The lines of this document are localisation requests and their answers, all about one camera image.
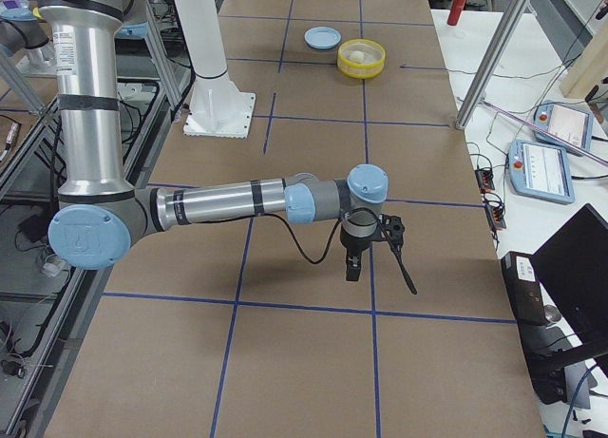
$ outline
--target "yellow container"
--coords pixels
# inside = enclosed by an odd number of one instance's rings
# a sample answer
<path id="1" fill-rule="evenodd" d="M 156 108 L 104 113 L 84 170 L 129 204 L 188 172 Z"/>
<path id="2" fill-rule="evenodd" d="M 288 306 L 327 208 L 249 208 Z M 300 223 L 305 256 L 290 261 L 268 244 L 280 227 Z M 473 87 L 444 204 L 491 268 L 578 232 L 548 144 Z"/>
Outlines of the yellow container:
<path id="1" fill-rule="evenodd" d="M 387 53 L 377 42 L 352 39 L 338 49 L 338 68 L 354 79 L 370 79 L 384 68 Z"/>

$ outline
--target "metal pole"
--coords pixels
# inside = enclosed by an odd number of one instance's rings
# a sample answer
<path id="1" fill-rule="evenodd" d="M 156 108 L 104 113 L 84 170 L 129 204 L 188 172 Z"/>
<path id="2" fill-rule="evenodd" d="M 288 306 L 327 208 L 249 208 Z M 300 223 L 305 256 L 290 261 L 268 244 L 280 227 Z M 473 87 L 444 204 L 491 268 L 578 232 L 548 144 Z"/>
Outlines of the metal pole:
<path id="1" fill-rule="evenodd" d="M 45 104 L 33 90 L 29 82 L 19 72 L 12 61 L 0 51 L 0 77 L 2 77 L 10 89 L 23 99 L 28 110 L 34 115 L 41 116 L 45 111 Z"/>
<path id="2" fill-rule="evenodd" d="M 145 43 L 148 46 L 156 70 L 161 78 L 161 83 L 164 87 L 167 99 L 169 100 L 169 104 L 171 104 L 171 108 L 175 110 L 179 108 L 178 105 L 180 104 L 180 88 L 175 79 L 173 69 L 169 64 L 169 60 L 167 59 L 167 52 L 162 43 L 161 33 L 156 26 L 154 13 L 147 0 L 145 0 L 145 10 L 148 21 L 148 33 L 145 36 Z"/>
<path id="3" fill-rule="evenodd" d="M 475 106 L 482 97 L 485 87 L 492 77 L 492 73 L 501 59 L 501 56 L 503 56 L 504 49 L 506 48 L 513 31 L 515 31 L 515 28 L 520 22 L 520 18 L 525 12 L 525 8 L 529 1 L 530 0 L 511 0 L 509 7 L 503 14 L 501 23 L 499 23 L 496 28 L 496 32 L 485 52 L 485 56 L 477 69 L 475 78 L 468 89 L 463 105 L 458 112 L 455 124 L 457 129 L 465 129 L 468 124 L 468 121 L 475 110 Z"/>

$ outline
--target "label sticker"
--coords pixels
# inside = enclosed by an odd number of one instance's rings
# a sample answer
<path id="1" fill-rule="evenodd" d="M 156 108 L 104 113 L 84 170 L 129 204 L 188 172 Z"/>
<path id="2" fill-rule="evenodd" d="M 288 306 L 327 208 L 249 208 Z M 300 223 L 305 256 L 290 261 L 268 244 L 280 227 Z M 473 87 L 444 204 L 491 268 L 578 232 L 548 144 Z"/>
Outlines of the label sticker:
<path id="1" fill-rule="evenodd" d="M 57 57 L 57 75 L 77 75 L 74 33 L 53 32 L 53 44 Z"/>
<path id="2" fill-rule="evenodd" d="M 517 263 L 517 278 L 523 281 L 536 281 L 530 259 L 517 256 L 515 257 L 515 262 Z"/>

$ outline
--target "white table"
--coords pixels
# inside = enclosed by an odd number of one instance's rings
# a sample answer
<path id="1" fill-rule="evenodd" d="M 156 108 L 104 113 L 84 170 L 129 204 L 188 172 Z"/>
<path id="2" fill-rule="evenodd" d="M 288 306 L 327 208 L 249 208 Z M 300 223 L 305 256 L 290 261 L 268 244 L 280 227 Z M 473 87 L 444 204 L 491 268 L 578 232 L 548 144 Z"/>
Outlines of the white table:
<path id="1" fill-rule="evenodd" d="M 433 20 L 441 43 L 442 52 L 446 61 L 446 67 L 450 70 L 474 72 L 484 56 L 489 41 L 497 27 L 501 14 L 495 12 L 463 12 L 456 27 L 447 24 L 448 11 L 434 10 Z M 531 76 L 557 68 L 561 60 L 551 43 L 545 36 L 541 26 L 532 14 L 523 16 L 516 29 L 506 51 L 495 70 L 495 74 L 503 76 Z M 535 77 L 533 79 L 512 79 L 493 77 L 485 90 L 485 98 L 501 108 L 509 111 L 525 111 L 538 104 L 547 85 L 553 77 L 559 73 L 556 69 L 549 74 Z M 455 98 L 464 98 L 466 91 L 473 79 L 472 75 L 461 72 L 450 72 L 450 82 Z M 567 101 L 576 103 L 578 101 L 567 100 L 561 96 L 559 81 L 553 85 L 545 99 L 553 101 Z M 466 139 L 479 145 L 481 153 L 492 160 L 493 165 L 504 164 L 505 156 L 485 140 L 488 134 L 495 112 L 491 109 L 479 106 L 466 127 Z M 528 128 L 520 130 L 517 122 L 499 116 L 493 126 L 490 140 L 501 148 L 508 151 L 512 141 L 518 139 L 533 140 Z M 593 134 L 605 137 L 601 127 L 594 123 Z M 470 144 L 471 153 L 476 153 L 475 145 Z M 592 152 L 608 158 L 608 143 L 592 142 Z M 588 159 L 577 158 L 568 155 L 571 172 L 579 176 L 596 176 L 608 173 L 608 170 Z M 473 164 L 477 163 L 477 157 L 471 157 Z M 484 159 L 480 159 L 480 166 L 486 166 Z M 534 253 L 549 237 L 551 237 L 572 215 L 574 215 L 587 202 L 608 219 L 608 180 L 602 181 L 575 181 L 576 201 L 570 205 L 561 205 L 544 200 L 530 199 L 519 196 L 513 192 L 508 180 L 503 180 L 504 169 L 494 169 L 494 183 L 497 187 L 496 193 L 505 201 L 505 222 L 507 228 L 499 232 L 500 244 L 497 256 L 503 257 L 509 251 L 520 251 Z M 544 293 L 545 303 L 551 303 L 550 298 Z M 570 326 L 560 322 L 564 334 L 572 333 Z M 580 342 L 577 338 L 570 338 L 574 345 Z M 594 371 L 594 377 L 599 381 L 597 391 L 608 392 L 608 379 L 600 370 Z M 608 400 L 591 397 L 591 411 L 581 411 L 580 419 L 592 418 L 587 426 L 580 421 L 570 422 L 568 434 L 582 436 L 584 428 L 608 433 Z M 563 420 L 567 412 L 567 405 L 559 403 L 551 406 L 539 402 L 539 409 L 543 422 L 552 432 L 561 432 Z"/>

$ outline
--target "blue lid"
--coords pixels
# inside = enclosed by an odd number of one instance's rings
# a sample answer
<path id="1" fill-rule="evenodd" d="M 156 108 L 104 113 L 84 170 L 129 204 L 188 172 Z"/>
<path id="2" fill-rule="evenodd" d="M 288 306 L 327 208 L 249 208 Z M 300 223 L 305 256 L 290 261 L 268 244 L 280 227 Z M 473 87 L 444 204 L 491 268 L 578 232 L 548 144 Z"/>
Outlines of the blue lid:
<path id="1" fill-rule="evenodd" d="M 337 29 L 329 27 L 311 28 L 304 33 L 304 40 L 312 48 L 318 50 L 329 50 L 337 46 L 342 40 L 342 35 Z"/>
<path id="2" fill-rule="evenodd" d="M 351 192 L 369 203 L 382 203 L 389 193 L 389 177 L 377 165 L 357 165 L 349 174 L 347 183 Z"/>
<path id="3" fill-rule="evenodd" d="M 6 9 L 0 12 L 0 17 L 4 20 L 15 22 L 37 22 L 38 19 L 26 8 Z"/>
<path id="4" fill-rule="evenodd" d="M 70 205 L 59 211 L 48 227 L 48 241 L 59 257 L 86 270 L 109 267 L 131 247 L 124 223 L 96 205 Z"/>

